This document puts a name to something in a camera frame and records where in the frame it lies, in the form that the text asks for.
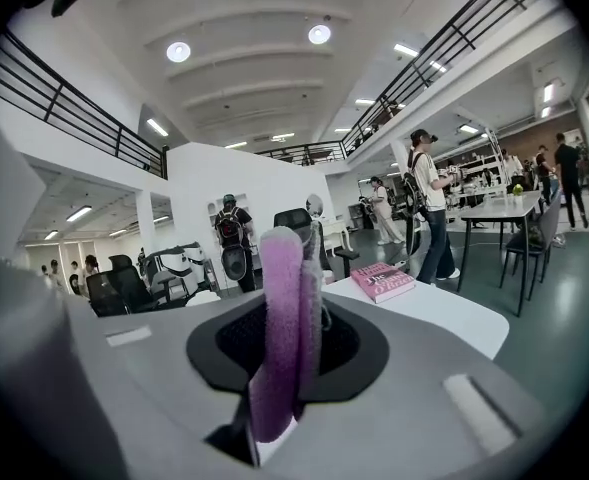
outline cap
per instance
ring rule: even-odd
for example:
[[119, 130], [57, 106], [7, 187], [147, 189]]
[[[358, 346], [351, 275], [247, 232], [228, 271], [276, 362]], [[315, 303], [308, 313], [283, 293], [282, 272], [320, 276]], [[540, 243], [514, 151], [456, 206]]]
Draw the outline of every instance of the cap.
[[421, 137], [428, 137], [430, 139], [430, 142], [436, 142], [438, 140], [438, 137], [436, 135], [430, 135], [422, 128], [419, 128], [418, 130], [413, 131], [412, 135], [410, 135], [412, 145], [416, 146], [421, 141]]

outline railing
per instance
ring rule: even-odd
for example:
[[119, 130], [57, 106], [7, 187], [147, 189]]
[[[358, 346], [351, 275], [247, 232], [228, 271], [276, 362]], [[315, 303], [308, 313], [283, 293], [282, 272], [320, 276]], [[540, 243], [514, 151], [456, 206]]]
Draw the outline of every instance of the railing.
[[86, 144], [167, 179], [165, 151], [108, 114], [9, 31], [0, 38], [0, 98]]
[[[496, 31], [499, 24], [508, 16], [526, 10], [525, 3], [529, 4], [531, 1], [469, 0], [390, 82], [374, 104], [341, 139], [341, 149], [345, 158], [372, 138], [383, 125], [401, 113], [403, 108], [436, 80], [444, 76], [454, 61], [475, 50], [481, 38]], [[302, 148], [312, 146], [314, 144], [281, 148], [280, 158], [295, 158], [293, 151], [299, 152]]]
[[261, 151], [257, 155], [269, 156], [275, 160], [304, 166], [345, 160], [346, 158], [345, 149], [340, 141], [316, 142], [303, 146], [270, 149]]

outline fluorescent light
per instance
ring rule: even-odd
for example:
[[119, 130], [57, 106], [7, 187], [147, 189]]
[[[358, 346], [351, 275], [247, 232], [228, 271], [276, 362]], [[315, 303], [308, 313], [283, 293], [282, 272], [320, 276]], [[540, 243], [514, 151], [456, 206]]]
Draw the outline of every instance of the fluorescent light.
[[554, 84], [548, 84], [543, 89], [543, 101], [548, 102], [554, 97]]
[[230, 144], [229, 146], [225, 146], [225, 149], [241, 148], [243, 146], [247, 146], [247, 142], [237, 142], [236, 144]]
[[294, 135], [296, 135], [296, 134], [295, 133], [283, 133], [282, 135], [274, 135], [271, 140], [281, 141], [281, 140], [289, 139], [290, 137], [294, 137]]
[[167, 47], [167, 51], [165, 52], [167, 58], [172, 62], [183, 62], [189, 58], [191, 53], [192, 50], [190, 50], [190, 47], [187, 46], [186, 43], [180, 41], [169, 45]]
[[76, 210], [72, 215], [67, 218], [67, 222], [74, 222], [75, 220], [80, 219], [83, 215], [87, 212], [91, 212], [91, 206], [83, 206], [80, 210]]
[[327, 43], [330, 37], [332, 37], [332, 31], [325, 25], [316, 25], [307, 34], [307, 38], [312, 44]]
[[465, 133], [478, 133], [478, 130], [471, 127], [469, 124], [464, 124], [459, 128], [459, 130]]
[[438, 62], [430, 62], [430, 66], [432, 66], [434, 69], [438, 69], [441, 73], [445, 73], [447, 71], [447, 69], [445, 69], [443, 66], [441, 66]]
[[154, 121], [154, 119], [148, 119], [147, 120], [147, 124], [149, 124], [152, 128], [154, 128], [154, 131], [156, 133], [158, 133], [159, 135], [163, 136], [163, 137], [167, 137], [167, 132], [165, 130], [163, 130], [163, 128], [161, 128], [159, 126], [159, 124]]
[[407, 46], [403, 46], [402, 44], [394, 45], [394, 50], [397, 52], [405, 53], [406, 55], [409, 55], [410, 57], [416, 57], [418, 55], [418, 52], [416, 50], [412, 50], [411, 48], [408, 48]]

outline white sneakers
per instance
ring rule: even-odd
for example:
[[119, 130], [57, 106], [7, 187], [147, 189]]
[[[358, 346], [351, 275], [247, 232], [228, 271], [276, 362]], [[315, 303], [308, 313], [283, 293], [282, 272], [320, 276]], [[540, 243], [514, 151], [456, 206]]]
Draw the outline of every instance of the white sneakers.
[[461, 271], [459, 269], [455, 268], [454, 272], [452, 272], [452, 275], [450, 275], [448, 277], [437, 277], [436, 280], [437, 281], [445, 281], [446, 279], [456, 279], [460, 275], [461, 275]]

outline pink book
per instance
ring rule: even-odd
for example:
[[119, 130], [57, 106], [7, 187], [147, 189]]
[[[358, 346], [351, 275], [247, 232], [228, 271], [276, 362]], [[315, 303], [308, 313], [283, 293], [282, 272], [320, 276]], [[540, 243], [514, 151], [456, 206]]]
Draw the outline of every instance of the pink book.
[[375, 263], [352, 270], [350, 276], [377, 304], [414, 288], [414, 278], [396, 267]]

